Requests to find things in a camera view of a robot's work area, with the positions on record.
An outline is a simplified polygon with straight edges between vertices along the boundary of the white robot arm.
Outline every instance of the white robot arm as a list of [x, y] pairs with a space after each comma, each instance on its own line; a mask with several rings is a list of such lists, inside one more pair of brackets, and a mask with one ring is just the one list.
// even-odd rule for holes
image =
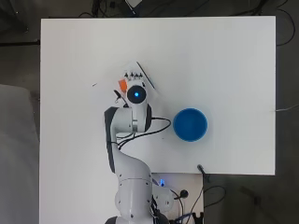
[[155, 219], [150, 208], [155, 200], [153, 195], [157, 194], [154, 192], [158, 191], [167, 198], [166, 210], [167, 207], [168, 210], [171, 209], [173, 197], [169, 189], [152, 185], [150, 168], [146, 163], [119, 151], [117, 133], [143, 133], [151, 124], [151, 108], [147, 102], [146, 85], [142, 75], [131, 74], [125, 77], [126, 100], [129, 107], [111, 107], [105, 112], [109, 165], [119, 179], [115, 204], [121, 213], [121, 217], [110, 218], [107, 224], [152, 224]]

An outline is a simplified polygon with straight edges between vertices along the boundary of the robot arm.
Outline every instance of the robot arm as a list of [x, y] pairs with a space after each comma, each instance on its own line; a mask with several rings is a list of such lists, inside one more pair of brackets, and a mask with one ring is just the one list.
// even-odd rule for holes
[[143, 161], [119, 151], [116, 137], [117, 133], [143, 133], [150, 127], [151, 109], [141, 78], [128, 82], [126, 96], [130, 107], [111, 107], [105, 112], [109, 165], [119, 179], [115, 203], [121, 217], [116, 220], [152, 223], [150, 168]]

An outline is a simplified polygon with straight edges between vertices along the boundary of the wire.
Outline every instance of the wire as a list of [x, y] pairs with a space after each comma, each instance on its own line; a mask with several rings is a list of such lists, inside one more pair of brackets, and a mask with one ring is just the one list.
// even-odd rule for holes
[[188, 219], [187, 219], [186, 224], [188, 224], [188, 222], [189, 222], [189, 220], [190, 220], [190, 217], [191, 217], [191, 215], [192, 215], [193, 209], [194, 209], [194, 207], [196, 206], [196, 204], [197, 204], [198, 200], [200, 199], [200, 197], [202, 196], [203, 189], [204, 189], [204, 187], [202, 187], [202, 189], [200, 190], [200, 193], [199, 193], [199, 195], [198, 195], [198, 197], [197, 197], [195, 203], [193, 204], [193, 207], [192, 207], [192, 209], [191, 209], [191, 212], [190, 212], [190, 214], [189, 214], [189, 217], [188, 217]]
[[171, 190], [171, 192], [173, 192], [174, 194], [176, 194], [176, 196], [178, 197], [178, 200], [179, 200], [179, 203], [180, 203], [180, 206], [181, 206], [181, 216], [184, 216], [184, 206], [183, 206], [183, 202], [181, 201], [179, 195], [178, 195], [175, 191]]
[[88, 15], [90, 17], [93, 17], [92, 13], [89, 13], [89, 12], [82, 12], [81, 14], [78, 15], [78, 17], [81, 17], [83, 15]]
[[262, 9], [263, 9], [263, 6], [268, 2], [268, 0], [261, 0], [259, 5], [251, 10], [247, 10], [247, 11], [242, 11], [242, 12], [237, 12], [235, 14], [232, 14], [231, 16], [242, 16], [242, 15], [245, 15], [245, 14], [249, 14], [250, 12], [251, 13], [251, 16], [255, 16], [256, 14], [259, 13], [259, 15], [261, 16], [261, 12], [262, 12]]
[[127, 137], [130, 137], [132, 136], [134, 133], [129, 133], [128, 135], [125, 135], [124, 137], [116, 137], [117, 139], [123, 139], [123, 138], [127, 138]]
[[285, 5], [287, 2], [289, 2], [289, 0], [284, 1], [282, 4], [280, 4], [278, 7], [282, 7], [283, 5]]
[[225, 196], [226, 196], [226, 189], [225, 189], [223, 186], [219, 186], [219, 185], [217, 185], [217, 186], [212, 186], [212, 187], [210, 187], [210, 188], [208, 188], [208, 189], [205, 189], [205, 190], [204, 190], [204, 194], [205, 194], [207, 191], [209, 191], [209, 190], [211, 190], [211, 189], [216, 189], [216, 188], [223, 189], [223, 195], [222, 195], [222, 197], [221, 197], [220, 199], [218, 199], [216, 202], [214, 202], [214, 203], [210, 203], [210, 204], [204, 206], [204, 208], [208, 208], [209, 206], [212, 206], [212, 205], [214, 205], [214, 204], [220, 203], [220, 202], [223, 201], [223, 199], [225, 198]]
[[289, 43], [293, 40], [293, 38], [295, 37], [295, 33], [296, 33], [296, 26], [295, 26], [295, 23], [294, 23], [294, 21], [293, 21], [293, 19], [292, 19], [292, 16], [291, 16], [291, 14], [290, 14], [289, 12], [287, 12], [287, 11], [285, 11], [285, 10], [283, 10], [283, 9], [280, 9], [280, 8], [277, 8], [277, 10], [278, 10], [278, 11], [281, 11], [281, 12], [284, 12], [286, 15], [288, 15], [288, 17], [290, 18], [291, 23], [292, 23], [292, 36], [291, 36], [291, 38], [290, 38], [288, 41], [286, 41], [286, 42], [284, 42], [284, 43], [282, 43], [282, 44], [278, 44], [278, 45], [277, 45], [277, 47], [280, 47], [280, 46], [289, 44]]
[[158, 131], [154, 131], [154, 132], [150, 132], [150, 133], [142, 133], [142, 134], [140, 134], [140, 135], [133, 136], [132, 138], [125, 139], [125, 140], [119, 142], [119, 150], [121, 150], [121, 148], [122, 148], [125, 144], [127, 144], [128, 142], [130, 142], [130, 141], [132, 141], [132, 140], [134, 140], [134, 139], [136, 139], [136, 138], [143, 137], [143, 136], [150, 135], [150, 134], [160, 133], [160, 132], [164, 131], [165, 129], [167, 129], [167, 128], [171, 125], [171, 121], [170, 121], [170, 119], [164, 119], [164, 118], [151, 118], [151, 119], [167, 120], [169, 123], [168, 123], [165, 127], [163, 127], [162, 129], [160, 129], [160, 130], [158, 130]]
[[148, 17], [148, 16], [150, 16], [150, 14], [152, 14], [152, 13], [153, 13], [155, 10], [157, 10], [159, 7], [163, 7], [163, 6], [168, 7], [168, 6], [171, 5], [173, 2], [175, 2], [175, 0], [170, 0], [169, 2], [160, 4], [159, 6], [155, 7], [150, 13], [148, 13], [148, 14], [145, 15], [144, 17]]
[[208, 2], [209, 2], [209, 0], [206, 0], [202, 5], [200, 5], [199, 7], [196, 7], [195, 10], [188, 12], [186, 15], [184, 15], [184, 17], [192, 15], [195, 11], [197, 11], [199, 8], [203, 7]]
[[287, 108], [277, 109], [276, 112], [292, 110], [292, 109], [297, 108], [298, 106], [299, 106], [299, 105], [293, 105], [293, 106], [290, 106], [290, 107], [287, 107]]

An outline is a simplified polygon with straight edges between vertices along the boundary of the black cable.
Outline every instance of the black cable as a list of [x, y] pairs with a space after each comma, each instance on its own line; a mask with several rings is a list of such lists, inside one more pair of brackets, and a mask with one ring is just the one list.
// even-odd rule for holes
[[206, 3], [208, 3], [209, 0], [206, 0], [202, 5], [200, 5], [199, 7], [196, 7], [195, 10], [188, 12], [186, 15], [184, 15], [184, 17], [190, 16], [191, 14], [193, 14], [195, 11], [197, 11], [199, 8], [203, 7]]
[[283, 5], [285, 5], [287, 2], [289, 2], [289, 0], [285, 0], [282, 4], [280, 4], [278, 7], [282, 7]]
[[214, 202], [214, 203], [210, 203], [210, 204], [204, 206], [204, 208], [208, 208], [209, 206], [212, 206], [212, 205], [214, 205], [214, 204], [220, 203], [220, 202], [222, 202], [223, 199], [225, 198], [225, 196], [226, 196], [226, 189], [225, 189], [223, 186], [219, 186], [219, 185], [217, 185], [217, 186], [212, 186], [212, 187], [210, 187], [210, 188], [208, 188], [208, 189], [205, 189], [205, 190], [204, 190], [204, 194], [205, 194], [207, 191], [209, 191], [209, 190], [211, 190], [211, 189], [215, 189], [215, 188], [223, 189], [223, 195], [222, 195], [222, 197], [221, 197], [220, 199], [218, 199], [216, 202]]
[[124, 137], [118, 137], [116, 136], [117, 139], [123, 139], [123, 138], [127, 138], [127, 137], [130, 137], [132, 136], [134, 133], [129, 133], [128, 135], [125, 135]]
[[253, 10], [251, 16], [255, 16], [256, 14], [260, 13], [261, 15], [261, 12], [262, 12], [262, 9], [264, 7], [264, 5], [268, 2], [269, 0], [261, 0], [261, 2], [259, 3], [259, 5]]
[[251, 16], [255, 16], [256, 14], [259, 13], [259, 15], [261, 15], [261, 11], [263, 9], [263, 6], [268, 2], [269, 0], [261, 0], [259, 5], [251, 10], [246, 10], [246, 11], [242, 11], [242, 12], [237, 12], [235, 14], [232, 14], [231, 16], [242, 16], [245, 14], [249, 14], [251, 13]]
[[160, 4], [159, 6], [155, 7], [150, 13], [148, 13], [148, 14], [145, 15], [144, 17], [148, 17], [148, 16], [150, 16], [150, 14], [152, 14], [152, 13], [153, 13], [155, 10], [157, 10], [159, 7], [163, 7], [163, 6], [168, 7], [168, 6], [171, 5], [174, 1], [175, 1], [175, 0], [170, 0], [169, 2]]
[[198, 195], [198, 197], [197, 197], [195, 203], [193, 204], [193, 207], [192, 207], [192, 209], [191, 209], [191, 212], [190, 212], [190, 215], [189, 215], [189, 217], [188, 217], [188, 219], [187, 219], [186, 224], [188, 224], [188, 222], [189, 222], [189, 220], [190, 220], [190, 217], [191, 217], [191, 215], [192, 215], [193, 209], [194, 209], [194, 207], [196, 206], [196, 204], [197, 204], [198, 200], [200, 199], [200, 197], [202, 196], [203, 189], [204, 189], [204, 187], [202, 187], [202, 189], [200, 190], [200, 193], [199, 193], [199, 195]]
[[92, 13], [89, 13], [89, 12], [82, 12], [81, 14], [78, 15], [78, 17], [81, 17], [83, 15], [88, 15], [90, 17], [93, 17]]
[[121, 148], [127, 144], [128, 142], [138, 138], [138, 137], [143, 137], [143, 136], [146, 136], [146, 135], [150, 135], [150, 134], [155, 134], [155, 133], [160, 133], [162, 131], [164, 131], [165, 129], [167, 129], [170, 125], [171, 125], [171, 121], [170, 119], [164, 119], [164, 118], [151, 118], [151, 119], [160, 119], [160, 120], [167, 120], [169, 123], [163, 127], [162, 129], [158, 130], [158, 131], [154, 131], [154, 132], [150, 132], [150, 133], [142, 133], [140, 135], [137, 135], [137, 136], [133, 136], [132, 138], [129, 138], [129, 139], [125, 139], [125, 140], [122, 140], [121, 142], [119, 142], [119, 150], [121, 150]]
[[174, 194], [176, 194], [176, 196], [178, 197], [178, 200], [179, 200], [179, 203], [180, 203], [180, 206], [181, 206], [181, 216], [184, 216], [184, 206], [183, 206], [183, 202], [181, 201], [179, 195], [178, 195], [175, 191], [171, 190], [171, 192], [173, 192]]
[[31, 42], [0, 43], [0, 47], [18, 47], [18, 46], [33, 46], [33, 45], [40, 45], [40, 40], [37, 39], [36, 41], [31, 41]]
[[280, 47], [280, 46], [289, 44], [293, 40], [293, 38], [295, 37], [295, 33], [296, 33], [296, 26], [295, 26], [295, 23], [294, 23], [294, 21], [292, 19], [292, 16], [291, 16], [291, 14], [289, 12], [287, 12], [287, 11], [285, 11], [283, 9], [280, 9], [280, 8], [277, 8], [277, 10], [281, 11], [281, 12], [284, 12], [286, 15], [288, 15], [289, 18], [290, 18], [290, 20], [291, 20], [291, 23], [292, 23], [292, 36], [291, 36], [291, 38], [288, 41], [286, 41], [286, 42], [284, 42], [282, 44], [277, 44], [277, 47]]

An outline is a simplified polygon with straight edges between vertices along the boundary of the blue bowl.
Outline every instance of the blue bowl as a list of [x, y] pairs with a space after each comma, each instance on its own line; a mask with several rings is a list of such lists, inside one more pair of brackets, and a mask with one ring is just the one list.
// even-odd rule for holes
[[187, 142], [201, 139], [207, 129], [205, 115], [194, 108], [179, 111], [174, 118], [173, 125], [177, 136]]

